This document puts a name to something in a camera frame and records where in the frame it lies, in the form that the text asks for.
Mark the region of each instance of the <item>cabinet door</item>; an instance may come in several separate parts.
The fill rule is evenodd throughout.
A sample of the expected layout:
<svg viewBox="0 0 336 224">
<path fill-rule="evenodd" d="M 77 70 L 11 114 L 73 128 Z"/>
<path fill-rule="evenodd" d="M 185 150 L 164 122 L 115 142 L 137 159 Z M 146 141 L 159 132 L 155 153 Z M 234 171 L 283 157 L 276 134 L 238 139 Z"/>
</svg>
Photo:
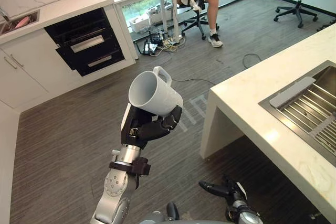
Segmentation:
<svg viewBox="0 0 336 224">
<path fill-rule="evenodd" d="M 81 80 L 55 51 L 55 42 L 44 29 L 34 31 L 0 46 L 12 55 L 26 72 L 50 92 L 67 89 L 71 83 Z"/>
<path fill-rule="evenodd" d="M 0 100 L 12 108 L 47 91 L 0 50 Z"/>
<path fill-rule="evenodd" d="M 9 224 L 19 117 L 19 113 L 0 101 L 0 216 L 4 224 Z"/>
</svg>

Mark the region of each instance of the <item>sneaker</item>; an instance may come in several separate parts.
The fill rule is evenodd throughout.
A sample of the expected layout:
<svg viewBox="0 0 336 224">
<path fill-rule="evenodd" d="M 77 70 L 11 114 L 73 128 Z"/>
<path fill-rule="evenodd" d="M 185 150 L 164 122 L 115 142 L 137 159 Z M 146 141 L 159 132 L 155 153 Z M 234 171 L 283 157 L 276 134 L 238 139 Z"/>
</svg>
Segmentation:
<svg viewBox="0 0 336 224">
<path fill-rule="evenodd" d="M 193 6 L 193 10 L 195 11 L 201 11 L 205 9 L 205 4 L 204 4 L 204 0 L 196 0 L 196 3 Z"/>
<path fill-rule="evenodd" d="M 213 47 L 221 47 L 223 43 L 219 40 L 218 34 L 212 34 L 208 37 L 208 41 Z"/>
</svg>

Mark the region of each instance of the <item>oven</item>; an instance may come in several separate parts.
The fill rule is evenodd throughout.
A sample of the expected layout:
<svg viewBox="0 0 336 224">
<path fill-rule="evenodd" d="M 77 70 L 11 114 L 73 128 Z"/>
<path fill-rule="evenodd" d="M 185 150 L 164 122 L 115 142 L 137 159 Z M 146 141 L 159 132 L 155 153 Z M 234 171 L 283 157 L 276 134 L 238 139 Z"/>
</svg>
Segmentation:
<svg viewBox="0 0 336 224">
<path fill-rule="evenodd" d="M 45 27 L 56 51 L 81 76 L 124 60 L 103 8 Z"/>
</svg>

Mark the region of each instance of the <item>storage box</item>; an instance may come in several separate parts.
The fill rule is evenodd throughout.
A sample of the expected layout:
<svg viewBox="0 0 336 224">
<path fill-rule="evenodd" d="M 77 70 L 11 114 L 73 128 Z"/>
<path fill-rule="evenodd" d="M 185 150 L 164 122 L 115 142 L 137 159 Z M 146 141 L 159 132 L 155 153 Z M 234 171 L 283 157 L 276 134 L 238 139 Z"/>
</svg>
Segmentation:
<svg viewBox="0 0 336 224">
<path fill-rule="evenodd" d="M 138 16 L 130 20 L 130 25 L 133 32 L 138 33 L 142 28 L 150 26 L 148 15 Z"/>
<path fill-rule="evenodd" d="M 166 20 L 171 20 L 172 19 L 172 11 L 171 10 L 166 10 L 165 15 L 166 15 Z M 155 23 L 158 23 L 158 22 L 162 22 L 161 12 L 149 16 L 149 23 L 151 25 L 153 25 Z"/>
</svg>

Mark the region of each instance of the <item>floor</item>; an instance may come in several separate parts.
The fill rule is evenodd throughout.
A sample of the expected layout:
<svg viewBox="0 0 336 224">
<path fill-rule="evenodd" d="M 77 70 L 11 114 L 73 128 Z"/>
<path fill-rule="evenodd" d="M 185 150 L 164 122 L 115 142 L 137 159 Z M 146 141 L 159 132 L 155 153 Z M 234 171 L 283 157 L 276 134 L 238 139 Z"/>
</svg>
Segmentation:
<svg viewBox="0 0 336 224">
<path fill-rule="evenodd" d="M 218 14 L 223 48 L 202 41 L 197 28 L 187 32 L 176 54 L 140 56 L 138 64 L 106 76 L 23 113 L 16 146 L 11 224 L 89 223 L 101 197 L 110 152 L 120 147 L 120 123 L 128 87 L 135 76 L 163 66 L 175 80 L 202 78 L 219 83 L 243 71 L 243 57 L 265 60 L 314 34 L 331 21 L 319 14 L 274 22 L 280 0 L 242 0 Z M 245 64 L 258 63 L 249 55 Z M 206 160 L 199 152 L 209 88 L 207 81 L 173 81 L 184 99 L 179 127 L 149 142 L 142 156 L 152 165 L 141 177 L 126 224 L 138 223 L 147 212 L 165 211 L 174 201 L 183 219 L 225 220 L 225 201 L 200 187 L 199 180 L 219 183 L 230 175 L 245 187 L 248 200 L 264 223 L 309 223 L 317 210 L 281 171 L 246 137 Z M 237 98 L 244 102 L 244 95 Z M 323 218 L 318 223 L 328 223 Z"/>
<path fill-rule="evenodd" d="M 227 5 L 230 5 L 234 2 L 236 2 L 238 0 L 219 0 L 219 9 L 221 8 L 224 8 L 225 6 Z M 191 10 L 191 8 L 187 7 L 187 8 L 183 8 L 183 9 L 178 9 L 177 10 L 177 18 L 178 20 L 181 22 L 182 20 L 186 20 L 186 19 L 189 19 L 189 18 L 192 18 L 192 17 L 195 17 L 195 12 L 193 12 Z M 167 20 L 167 25 L 168 27 L 172 28 L 173 27 L 173 21 L 172 20 Z M 151 32 L 156 32 L 158 30 L 162 30 L 163 31 L 163 25 L 162 25 L 162 22 L 161 23 L 157 23 L 155 24 L 155 26 L 152 26 L 152 27 L 148 27 L 147 29 L 144 29 L 143 31 L 140 31 L 138 33 L 135 33 L 132 31 L 131 28 L 129 28 L 129 31 L 130 31 L 130 34 L 131 34 L 131 37 L 132 37 L 132 40 L 133 41 L 137 41 L 141 38 L 145 38 L 146 36 L 148 36 L 148 30 L 151 30 Z"/>
</svg>

